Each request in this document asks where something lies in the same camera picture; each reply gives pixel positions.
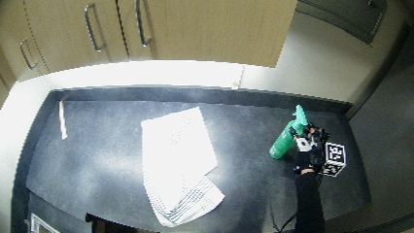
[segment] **metal handle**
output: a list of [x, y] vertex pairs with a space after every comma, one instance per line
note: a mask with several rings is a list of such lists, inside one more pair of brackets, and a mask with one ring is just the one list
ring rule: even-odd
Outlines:
[[95, 43], [95, 39], [94, 39], [94, 33], [93, 33], [93, 30], [91, 30], [91, 26], [90, 26], [90, 20], [89, 20], [89, 9], [90, 8], [94, 8], [94, 3], [87, 5], [83, 9], [83, 13], [85, 13], [85, 22], [86, 22], [86, 29], [87, 29], [87, 32], [89, 32], [89, 37], [90, 37], [90, 41], [91, 41], [91, 46], [93, 46], [93, 49], [94, 51], [101, 51], [105, 47], [105, 43], [98, 47], [97, 43]]
[[134, 0], [134, 11], [135, 11], [135, 17], [136, 17], [136, 26], [138, 26], [138, 32], [139, 32], [139, 38], [140, 38], [140, 45], [142, 47], [146, 47], [151, 39], [148, 38], [147, 41], [144, 40], [139, 0]]
[[22, 49], [22, 44], [23, 43], [26, 43], [26, 39], [23, 39], [22, 41], [21, 41], [21, 52], [22, 52], [22, 58], [23, 58], [23, 61], [25, 61], [25, 64], [26, 64], [26, 67], [27, 67], [27, 69], [34, 69], [35, 68], [35, 66], [37, 66], [37, 64], [38, 64], [38, 62], [35, 62], [35, 64], [31, 66], [30, 64], [29, 64], [29, 61], [27, 61], [27, 59], [26, 59], [26, 56], [25, 56], [25, 52], [23, 52], [23, 49]]

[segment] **white wall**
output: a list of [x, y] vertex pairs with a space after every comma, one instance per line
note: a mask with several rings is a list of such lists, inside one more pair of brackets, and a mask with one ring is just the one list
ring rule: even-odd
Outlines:
[[322, 97], [355, 104], [389, 53], [403, 21], [397, 0], [388, 8], [371, 45], [327, 22], [295, 13], [275, 68], [246, 66], [240, 88]]

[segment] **gray countertop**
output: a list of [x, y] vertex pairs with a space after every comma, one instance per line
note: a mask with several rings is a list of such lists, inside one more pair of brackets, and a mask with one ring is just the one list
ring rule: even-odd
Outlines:
[[[194, 107], [200, 109], [218, 161], [207, 177], [224, 198], [204, 216], [166, 228], [142, 185], [139, 123]], [[271, 231], [272, 219], [280, 225], [296, 207], [295, 150], [280, 160], [267, 154], [291, 113], [291, 109], [206, 103], [66, 101], [69, 136], [62, 140], [55, 102], [31, 156], [26, 187], [78, 220], [91, 214], [159, 232]], [[328, 219], [368, 202], [368, 187], [344, 116], [304, 113], [331, 133], [330, 142], [345, 147], [345, 168], [335, 178], [323, 178], [319, 187]]]

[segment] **dish towel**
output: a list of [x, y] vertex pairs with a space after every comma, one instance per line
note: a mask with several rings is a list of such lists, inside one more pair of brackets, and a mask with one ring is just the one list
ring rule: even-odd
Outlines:
[[206, 177], [216, 166], [199, 108], [147, 119], [142, 127], [143, 186], [160, 225], [210, 212], [223, 194]]

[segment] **countertop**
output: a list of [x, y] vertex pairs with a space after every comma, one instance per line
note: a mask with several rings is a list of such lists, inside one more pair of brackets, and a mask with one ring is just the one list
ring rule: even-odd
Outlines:
[[[182, 86], [186, 85], [186, 90], [191, 92], [191, 89], [199, 88], [199, 86], [218, 89], [211, 91], [220, 91], [222, 89], [226, 90], [223, 95], [216, 95], [216, 92], [210, 93], [206, 92], [202, 97], [199, 92], [190, 93], [192, 101], [182, 101], [182, 97], [184, 98], [184, 94], [182, 94], [182, 91], [178, 89], [178, 100], [175, 103], [168, 103], [170, 101], [166, 101], [166, 105], [168, 106], [166, 110], [174, 111], [176, 108], [182, 108], [182, 106], [194, 107], [200, 106], [202, 109], [206, 111], [206, 115], [210, 116], [210, 118], [206, 118], [206, 120], [210, 123], [216, 122], [215, 117], [220, 116], [227, 119], [228, 124], [222, 125], [220, 128], [228, 127], [231, 124], [238, 124], [239, 127], [228, 127], [228, 133], [231, 135], [226, 135], [224, 131], [218, 130], [216, 133], [220, 140], [215, 140], [215, 142], [222, 142], [222, 139], [231, 140], [231, 144], [226, 145], [224, 147], [218, 147], [218, 167], [212, 172], [210, 173], [211, 178], [214, 176], [218, 178], [216, 186], [222, 188], [222, 191], [226, 192], [226, 198], [222, 202], [222, 205], [218, 206], [216, 210], [210, 213], [210, 215], [206, 215], [204, 218], [200, 218], [198, 220], [198, 223], [188, 223], [188, 225], [183, 226], [180, 229], [194, 229], [194, 224], [204, 225], [206, 222], [212, 222], [211, 220], [216, 218], [216, 215], [227, 214], [227, 210], [238, 210], [236, 215], [239, 216], [238, 221], [234, 219], [231, 222], [234, 224], [228, 225], [227, 227], [231, 227], [231, 229], [236, 230], [235, 225], [238, 227], [243, 226], [243, 223], [247, 223], [246, 221], [242, 221], [244, 219], [243, 215], [246, 216], [256, 216], [255, 223], [260, 225], [262, 229], [267, 229], [268, 222], [271, 219], [268, 218], [268, 211], [272, 208], [272, 204], [276, 206], [275, 214], [278, 215], [278, 221], [284, 221], [286, 217], [290, 216], [290, 214], [294, 211], [295, 208], [295, 201], [292, 198], [294, 196], [294, 189], [291, 187], [292, 185], [292, 178], [294, 174], [290, 173], [291, 171], [291, 165], [292, 160], [288, 159], [287, 156], [286, 160], [272, 160], [266, 154], [268, 144], [271, 145], [276, 135], [278, 135], [278, 129], [284, 126], [286, 120], [291, 118], [290, 114], [292, 112], [291, 108], [294, 107], [296, 102], [303, 103], [306, 107], [312, 106], [311, 108], [304, 108], [308, 113], [308, 117], [312, 119], [316, 119], [315, 122], [320, 122], [324, 124], [324, 127], [331, 128], [332, 135], [332, 143], [343, 144], [347, 146], [347, 149], [349, 150], [349, 159], [347, 160], [347, 168], [343, 170], [340, 175], [336, 178], [327, 178], [323, 181], [323, 184], [320, 186], [320, 193], [322, 193], [322, 202], [324, 205], [324, 214], [326, 217], [334, 217], [336, 215], [340, 215], [348, 211], [351, 211], [353, 208], [360, 206], [368, 201], [368, 190], [367, 190], [367, 183], [364, 178], [364, 171], [363, 171], [363, 165], [360, 162], [360, 157], [356, 149], [356, 145], [352, 139], [351, 130], [347, 124], [347, 121], [344, 119], [344, 114], [338, 113], [340, 111], [340, 108], [338, 107], [338, 103], [332, 101], [324, 101], [316, 98], [306, 98], [290, 96], [284, 94], [278, 93], [270, 93], [260, 95], [256, 94], [254, 91], [247, 93], [246, 91], [239, 90], [231, 90], [231, 88], [236, 89], [236, 83], [239, 82], [240, 74], [243, 71], [242, 65], [235, 64], [220, 64], [220, 63], [203, 63], [199, 64], [198, 62], [191, 63], [196, 67], [195, 70], [186, 69], [188, 67], [187, 62], [171, 62], [172, 64], [167, 66], [167, 69], [160, 70], [159, 64], [156, 61], [146, 61], [146, 62], [127, 62], [127, 63], [118, 63], [118, 64], [109, 64], [109, 65], [99, 65], [93, 67], [85, 67], [78, 68], [73, 70], [67, 70], [63, 72], [58, 72], [54, 74], [50, 74], [47, 76], [39, 77], [37, 79], [29, 80], [22, 83], [15, 83], [13, 86], [13, 89], [9, 94], [9, 98], [3, 104], [3, 107], [0, 112], [0, 126], [1, 126], [1, 140], [0, 140], [0, 154], [1, 154], [1, 163], [0, 163], [0, 172], [1, 172], [1, 180], [0, 184], [2, 188], [0, 189], [0, 205], [3, 207], [0, 210], [1, 216], [3, 218], [3, 222], [9, 222], [9, 224], [1, 224], [0, 225], [0, 231], [1, 232], [9, 232], [10, 227], [19, 227], [22, 218], [25, 217], [23, 213], [27, 211], [27, 196], [30, 195], [27, 193], [27, 189], [25, 188], [25, 179], [27, 174], [27, 167], [30, 166], [30, 162], [33, 161], [33, 164], [35, 164], [35, 159], [38, 160], [38, 155], [35, 155], [33, 152], [35, 151], [34, 148], [41, 143], [41, 135], [43, 132], [46, 132], [46, 128], [51, 127], [49, 124], [53, 122], [50, 119], [51, 115], [55, 114], [55, 106], [58, 103], [58, 100], [62, 100], [66, 98], [67, 92], [63, 91], [58, 98], [47, 99], [46, 97], [50, 97], [50, 91], [58, 90], [58, 89], [66, 89], [71, 91], [77, 88], [86, 87], [83, 94], [87, 92], [90, 97], [87, 100], [94, 100], [95, 103], [91, 103], [93, 101], [85, 101], [82, 98], [77, 98], [75, 94], [74, 97], [66, 100], [67, 107], [71, 108], [86, 108], [89, 107], [91, 109], [95, 109], [97, 111], [103, 110], [105, 108], [118, 108], [118, 104], [123, 103], [127, 108], [131, 108], [130, 106], [142, 105], [146, 102], [144, 101], [155, 101], [162, 104], [162, 100], [154, 100], [154, 99], [127, 99], [125, 101], [125, 96], [130, 96], [130, 93], [135, 93], [134, 90], [131, 92], [126, 91], [126, 94], [119, 94], [122, 96], [119, 99], [115, 99], [115, 104], [105, 104], [105, 108], [99, 108], [98, 106], [87, 106], [93, 104], [102, 104], [105, 101], [111, 102], [111, 98], [106, 98], [107, 91], [111, 91], [113, 96], [118, 96], [117, 88], [122, 86], [150, 86], [152, 87], [151, 90], [158, 89], [159, 86], [168, 86], [174, 89], [174, 93], [176, 93], [176, 88], [174, 86]], [[106, 90], [90, 92], [89, 88], [95, 86], [103, 86]], [[49, 111], [43, 112], [39, 111], [39, 109], [43, 109], [46, 107]], [[247, 114], [248, 117], [242, 118], [240, 116], [243, 114]], [[254, 120], [248, 120], [248, 118], [255, 118], [260, 116], [267, 116], [262, 120], [266, 121], [264, 124], [260, 125], [260, 127], [255, 128], [256, 125], [250, 125], [252, 131], [244, 132], [246, 128], [244, 125], [248, 125], [254, 122]], [[252, 144], [254, 146], [247, 149], [242, 150], [242, 148], [236, 148], [236, 145], [242, 143], [242, 145], [248, 145], [248, 141], [244, 137], [242, 137], [242, 133], [247, 133], [250, 135], [250, 139], [256, 137], [256, 135], [260, 135], [260, 143]], [[138, 142], [138, 131], [134, 131], [134, 136], [130, 137], [130, 139], [136, 140]], [[146, 198], [139, 198], [136, 201], [135, 196], [132, 196], [132, 193], [140, 193], [142, 194], [142, 185], [139, 184], [139, 159], [138, 159], [138, 152], [139, 149], [134, 148], [132, 150], [135, 153], [132, 153], [132, 159], [136, 162], [136, 167], [134, 169], [130, 169], [125, 171], [125, 174], [130, 175], [131, 180], [129, 180], [131, 183], [134, 183], [132, 186], [130, 186], [130, 189], [127, 189], [129, 196], [132, 197], [130, 201], [135, 203], [130, 211], [135, 215], [135, 207], [148, 207], [148, 202]], [[236, 171], [240, 172], [243, 170], [236, 169], [235, 167], [231, 168], [231, 166], [220, 166], [228, 164], [228, 160], [226, 160], [226, 157], [232, 157], [231, 159], [238, 159], [240, 164], [243, 166], [247, 166], [247, 173], [240, 173], [239, 176], [227, 176], [228, 171]], [[244, 161], [246, 156], [256, 156], [254, 159], [248, 158]], [[258, 168], [264, 168], [263, 172], [258, 172]], [[243, 187], [242, 184], [246, 184], [246, 181], [259, 181], [256, 184], [263, 185], [264, 188], [258, 187]], [[231, 189], [231, 185], [226, 185], [230, 182], [234, 182], [234, 188]], [[114, 180], [111, 182], [107, 182], [106, 187], [113, 187]], [[243, 198], [234, 198], [234, 195], [242, 191]], [[83, 220], [81, 218], [83, 216], [83, 213], [79, 214], [73, 212], [69, 209], [65, 209], [62, 207], [62, 203], [53, 203], [53, 200], [50, 199], [50, 196], [43, 195], [43, 193], [39, 193], [38, 190], [34, 191], [35, 194], [43, 199], [35, 199], [29, 198], [31, 200], [42, 200], [50, 209], [55, 208], [57, 210], [63, 210], [63, 215], [73, 216], [73, 219]], [[353, 197], [353, 201], [349, 205], [343, 205], [343, 200], [347, 200], [345, 198]], [[150, 230], [160, 230], [166, 231], [163, 228], [159, 229], [158, 224], [152, 221], [154, 216], [151, 213], [151, 209], [146, 211], [146, 213], [142, 216], [130, 216], [129, 218], [123, 218], [122, 216], [117, 216], [115, 214], [115, 208], [114, 212], [101, 212], [101, 210], [90, 208], [90, 211], [94, 211], [97, 216], [101, 216], [102, 218], [110, 218], [113, 221], [122, 222], [123, 224], [136, 226], [140, 228], [146, 228]]]
[[[167, 87], [58, 92], [57, 99], [66, 98], [69, 136], [61, 139], [55, 101], [33, 150], [27, 189], [78, 220], [90, 214], [159, 232], [240, 232], [242, 229], [271, 232], [272, 221], [280, 225], [295, 212], [295, 150], [290, 150], [284, 159], [274, 160], [267, 154], [268, 147], [292, 119], [295, 103], [308, 109], [322, 104], [314, 104], [319, 101], [315, 99], [288, 97], [279, 105], [291, 108], [275, 108], [262, 106], [263, 100], [270, 96], [286, 96], [256, 95], [243, 90], [236, 93]], [[130, 96], [142, 100], [132, 101]], [[194, 107], [200, 108], [218, 161], [207, 177], [224, 199], [215, 210], [196, 220], [166, 228], [155, 219], [142, 185], [139, 122]], [[345, 146], [347, 166], [336, 178], [323, 178], [320, 186], [324, 218], [328, 219], [365, 204], [368, 189], [344, 115], [306, 108], [304, 111], [308, 121], [323, 125], [332, 134], [330, 142]]]

